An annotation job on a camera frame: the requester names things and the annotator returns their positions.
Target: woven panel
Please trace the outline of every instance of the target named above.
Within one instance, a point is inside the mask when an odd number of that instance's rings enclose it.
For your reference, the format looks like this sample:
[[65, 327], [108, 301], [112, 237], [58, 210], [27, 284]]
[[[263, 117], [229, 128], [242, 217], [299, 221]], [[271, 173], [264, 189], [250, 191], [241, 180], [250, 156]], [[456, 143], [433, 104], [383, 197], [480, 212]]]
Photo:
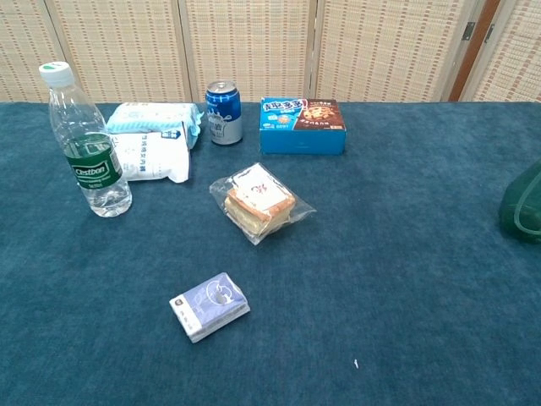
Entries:
[[466, 0], [325, 0], [317, 97], [428, 102]]
[[518, 0], [473, 97], [541, 102], [541, 2]]
[[206, 86], [220, 79], [235, 80], [244, 101], [303, 94], [309, 0], [186, 5], [200, 100]]
[[95, 102], [186, 101], [167, 0], [53, 0], [82, 86]]
[[36, 2], [0, 1], [0, 102], [48, 100], [38, 67], [62, 56], [43, 10]]

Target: blue box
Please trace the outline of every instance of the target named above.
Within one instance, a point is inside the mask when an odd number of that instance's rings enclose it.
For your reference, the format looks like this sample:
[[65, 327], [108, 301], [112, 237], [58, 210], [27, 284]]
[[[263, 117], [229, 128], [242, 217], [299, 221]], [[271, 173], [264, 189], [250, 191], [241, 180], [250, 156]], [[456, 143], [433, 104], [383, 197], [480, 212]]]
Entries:
[[336, 100], [261, 99], [262, 153], [340, 155], [345, 144], [346, 125]]

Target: white packaged bread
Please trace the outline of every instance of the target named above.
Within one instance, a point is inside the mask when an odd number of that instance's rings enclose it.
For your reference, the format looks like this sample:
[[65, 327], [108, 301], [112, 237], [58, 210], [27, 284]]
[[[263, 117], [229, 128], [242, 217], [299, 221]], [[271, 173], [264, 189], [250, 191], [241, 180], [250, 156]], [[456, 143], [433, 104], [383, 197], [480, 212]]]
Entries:
[[210, 192], [253, 244], [315, 211], [260, 163], [215, 181]]

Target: table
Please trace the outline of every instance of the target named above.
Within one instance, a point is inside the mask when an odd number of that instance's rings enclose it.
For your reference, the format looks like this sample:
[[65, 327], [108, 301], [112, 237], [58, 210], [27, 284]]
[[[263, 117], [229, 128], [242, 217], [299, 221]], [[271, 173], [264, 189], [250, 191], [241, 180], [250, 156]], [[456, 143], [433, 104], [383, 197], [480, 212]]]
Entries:
[[[541, 247], [497, 211], [541, 156], [541, 106], [341, 109], [343, 156], [261, 156], [244, 104], [240, 144], [204, 132], [187, 183], [131, 183], [103, 219], [47, 106], [1, 104], [2, 403], [537, 403]], [[257, 246], [209, 194], [254, 162], [318, 211]], [[192, 344], [168, 300], [224, 271], [252, 310]]]

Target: blue can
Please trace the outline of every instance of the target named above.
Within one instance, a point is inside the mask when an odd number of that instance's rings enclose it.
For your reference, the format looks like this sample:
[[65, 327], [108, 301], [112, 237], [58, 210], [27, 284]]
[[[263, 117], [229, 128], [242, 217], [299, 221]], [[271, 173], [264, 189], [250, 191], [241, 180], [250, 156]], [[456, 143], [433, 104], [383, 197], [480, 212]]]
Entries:
[[243, 138], [240, 93], [232, 80], [218, 80], [206, 88], [206, 107], [212, 141], [230, 145]]

